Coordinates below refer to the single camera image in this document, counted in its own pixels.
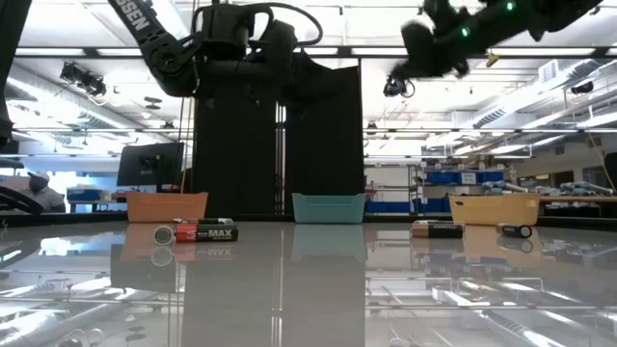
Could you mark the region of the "wooden workbench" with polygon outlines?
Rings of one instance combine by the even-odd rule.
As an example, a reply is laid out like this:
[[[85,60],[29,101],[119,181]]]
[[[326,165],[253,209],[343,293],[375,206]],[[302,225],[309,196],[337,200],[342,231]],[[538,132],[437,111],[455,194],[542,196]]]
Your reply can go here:
[[[589,202],[589,203],[617,203],[617,197],[583,197],[583,196],[541,196],[540,202]]]

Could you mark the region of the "black computer monitor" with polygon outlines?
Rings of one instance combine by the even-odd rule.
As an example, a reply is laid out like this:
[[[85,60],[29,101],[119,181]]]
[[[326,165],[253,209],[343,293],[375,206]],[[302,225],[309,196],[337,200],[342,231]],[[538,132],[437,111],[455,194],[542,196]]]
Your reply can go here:
[[[160,192],[164,185],[179,184],[183,152],[183,143],[125,147],[121,152],[117,185],[154,185]]]

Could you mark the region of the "person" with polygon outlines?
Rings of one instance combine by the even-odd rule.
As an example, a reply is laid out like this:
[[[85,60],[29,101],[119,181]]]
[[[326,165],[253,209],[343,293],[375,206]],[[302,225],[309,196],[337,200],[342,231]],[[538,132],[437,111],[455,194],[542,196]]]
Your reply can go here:
[[[64,196],[49,187],[49,175],[45,172],[28,172],[28,175],[28,187],[20,190],[20,193],[40,204],[44,212],[64,213]]]

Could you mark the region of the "black aluminium table frame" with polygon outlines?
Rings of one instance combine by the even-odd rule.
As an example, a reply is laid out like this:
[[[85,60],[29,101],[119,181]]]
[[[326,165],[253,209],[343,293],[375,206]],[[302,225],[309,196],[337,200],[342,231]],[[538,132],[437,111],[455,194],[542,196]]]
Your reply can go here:
[[[290,215],[239,215],[232,216],[235,222],[293,222]],[[403,224],[415,220],[452,221],[450,216],[365,216],[365,223]],[[0,225],[5,222],[9,227],[33,227],[44,225],[71,225],[107,222],[127,222],[126,212],[96,212],[96,213],[52,213],[52,214],[0,214]],[[593,230],[617,229],[617,219],[613,218],[582,218],[582,217],[552,217],[540,216],[537,227],[584,228]]]

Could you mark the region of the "black ceiling track light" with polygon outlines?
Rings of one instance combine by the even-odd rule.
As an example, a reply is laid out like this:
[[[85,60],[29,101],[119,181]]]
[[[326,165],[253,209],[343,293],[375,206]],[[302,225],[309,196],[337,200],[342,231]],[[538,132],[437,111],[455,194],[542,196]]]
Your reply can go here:
[[[99,97],[104,96],[107,92],[102,76],[93,74],[75,63],[65,62],[60,78],[70,85],[82,89],[87,95]]]

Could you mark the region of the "yellow plastic bin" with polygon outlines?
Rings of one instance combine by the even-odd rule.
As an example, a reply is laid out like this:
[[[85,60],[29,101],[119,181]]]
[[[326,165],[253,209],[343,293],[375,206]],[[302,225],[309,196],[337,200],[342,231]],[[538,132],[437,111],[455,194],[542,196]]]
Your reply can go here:
[[[526,193],[499,196],[450,195],[448,198],[454,222],[478,226],[534,226],[540,205],[538,194]]]

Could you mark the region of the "orange plastic bin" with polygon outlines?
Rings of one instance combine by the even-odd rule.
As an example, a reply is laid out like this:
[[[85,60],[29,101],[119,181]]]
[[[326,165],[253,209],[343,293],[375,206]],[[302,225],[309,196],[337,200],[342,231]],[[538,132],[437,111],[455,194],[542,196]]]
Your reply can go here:
[[[205,216],[207,193],[174,194],[127,192],[127,215],[131,223],[172,222]]]

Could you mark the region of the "black partition panel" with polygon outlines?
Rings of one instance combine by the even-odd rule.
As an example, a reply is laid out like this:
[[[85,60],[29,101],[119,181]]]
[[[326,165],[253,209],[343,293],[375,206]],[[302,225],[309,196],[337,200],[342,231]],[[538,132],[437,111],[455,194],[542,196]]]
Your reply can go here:
[[[270,215],[276,194],[276,91],[270,84],[212,82],[197,95],[193,189],[206,215]]]
[[[285,97],[285,206],[292,195],[364,191],[359,67],[321,67]]]

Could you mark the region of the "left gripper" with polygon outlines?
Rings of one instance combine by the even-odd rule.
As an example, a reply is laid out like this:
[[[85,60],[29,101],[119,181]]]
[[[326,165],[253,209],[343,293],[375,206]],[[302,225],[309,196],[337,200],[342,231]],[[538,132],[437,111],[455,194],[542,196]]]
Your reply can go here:
[[[334,99],[338,96],[336,70],[316,63],[305,51],[293,54],[297,42],[292,25],[274,21],[259,40],[249,37],[240,60],[212,60],[201,54],[201,89],[215,90],[225,84],[264,85],[279,93],[288,87],[287,108],[291,111]]]

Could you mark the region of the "red and black MAX battery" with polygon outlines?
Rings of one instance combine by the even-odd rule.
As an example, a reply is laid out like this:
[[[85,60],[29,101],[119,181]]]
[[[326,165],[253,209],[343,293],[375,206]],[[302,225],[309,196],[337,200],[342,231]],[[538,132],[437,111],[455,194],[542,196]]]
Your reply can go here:
[[[226,225],[178,225],[175,232],[178,243],[235,242],[238,237],[238,227]]]

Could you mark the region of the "copper and black Duracell battery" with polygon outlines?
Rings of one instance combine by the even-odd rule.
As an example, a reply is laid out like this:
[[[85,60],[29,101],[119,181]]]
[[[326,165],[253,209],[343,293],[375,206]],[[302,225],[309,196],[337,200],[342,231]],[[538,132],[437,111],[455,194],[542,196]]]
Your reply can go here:
[[[461,239],[466,229],[465,224],[447,221],[416,221],[412,224],[413,238]]]

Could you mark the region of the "teal plastic bin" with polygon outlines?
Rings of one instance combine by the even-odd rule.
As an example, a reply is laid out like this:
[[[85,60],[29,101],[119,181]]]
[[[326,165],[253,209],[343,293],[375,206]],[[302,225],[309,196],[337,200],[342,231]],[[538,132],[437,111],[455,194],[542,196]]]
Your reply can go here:
[[[292,194],[297,224],[361,224],[365,194],[324,196]]]

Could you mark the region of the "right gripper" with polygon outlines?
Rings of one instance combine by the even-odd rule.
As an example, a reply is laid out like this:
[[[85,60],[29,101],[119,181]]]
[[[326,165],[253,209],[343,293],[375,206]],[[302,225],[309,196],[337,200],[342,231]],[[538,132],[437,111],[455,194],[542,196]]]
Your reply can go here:
[[[401,38],[407,58],[397,63],[389,79],[403,81],[413,78],[440,77],[454,69],[459,76],[469,73],[467,57],[471,48],[464,48],[479,18],[488,10],[488,0],[478,0],[484,7],[471,13],[465,6],[456,8],[450,0],[423,0],[421,12],[433,22],[430,28],[411,20],[401,27]]]

